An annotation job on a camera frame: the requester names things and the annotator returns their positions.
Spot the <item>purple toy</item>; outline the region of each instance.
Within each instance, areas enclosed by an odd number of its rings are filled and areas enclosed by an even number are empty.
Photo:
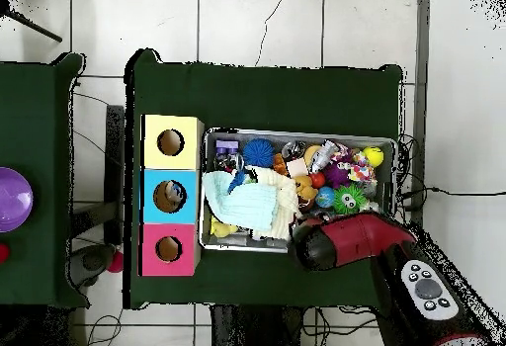
[[[348,179],[349,171],[346,169],[340,169],[338,162],[333,161],[327,167],[323,169],[325,180],[333,189],[339,189],[341,186],[350,186],[350,179]]]
[[[30,215],[34,195],[17,171],[0,167],[0,232],[18,228]]]

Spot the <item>red ball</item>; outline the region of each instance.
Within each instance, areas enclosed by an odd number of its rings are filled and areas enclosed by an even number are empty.
[[[311,173],[309,174],[309,177],[311,178],[313,188],[320,189],[323,185],[325,185],[325,176],[323,176],[323,173]]]
[[[10,253],[9,246],[0,243],[0,263],[4,263],[9,258]]]
[[[113,262],[111,262],[111,265],[107,268],[107,270],[113,274],[117,274],[123,270],[123,253],[121,251],[116,251],[113,256]]]

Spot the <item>gray plastic bin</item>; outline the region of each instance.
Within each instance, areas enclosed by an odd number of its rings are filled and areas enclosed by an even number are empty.
[[[215,142],[217,139],[239,141],[239,151],[250,139],[266,138],[271,141],[276,152],[281,152],[282,147],[290,141],[301,140],[308,145],[322,144],[325,139],[340,142],[350,148],[365,148],[367,146],[379,147],[384,153],[384,161],[376,169],[378,180],[377,194],[374,201],[385,212],[393,212],[394,193],[396,190],[397,170],[397,143],[390,138],[378,138],[367,136],[328,135],[321,133],[304,132],[276,132],[261,130],[226,130],[209,129],[206,131],[202,146],[202,171],[211,172],[212,162],[215,155]],[[224,238],[210,235],[211,209],[206,200],[204,187],[201,188],[201,205],[199,216],[199,242],[206,249],[219,250],[242,250],[257,252],[287,253],[287,243],[284,240],[267,238],[261,241],[253,240],[248,233],[237,232]]]

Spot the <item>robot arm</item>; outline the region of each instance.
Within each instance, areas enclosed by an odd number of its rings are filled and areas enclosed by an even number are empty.
[[[375,213],[308,221],[292,252],[308,270],[371,258],[385,346],[490,346],[489,331],[431,262],[415,236]]]

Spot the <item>green tablecloth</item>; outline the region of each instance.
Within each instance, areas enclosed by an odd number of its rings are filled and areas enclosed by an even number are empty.
[[[70,53],[54,64],[0,62],[0,166],[34,191],[26,222],[0,233],[11,248],[0,265],[0,303],[86,305],[67,282],[70,232],[69,89],[83,63]]]
[[[126,117],[133,118],[134,148],[131,268],[136,268],[138,242],[141,114],[197,117],[206,128],[397,138],[401,76],[396,65],[381,70],[310,70],[170,64],[158,62],[150,49],[139,51],[126,67],[126,78],[134,87],[134,107],[127,102],[130,115]],[[140,278],[133,269],[125,287],[133,306],[144,302],[377,304],[369,261],[305,273],[288,255],[275,253],[203,250],[193,277]]]

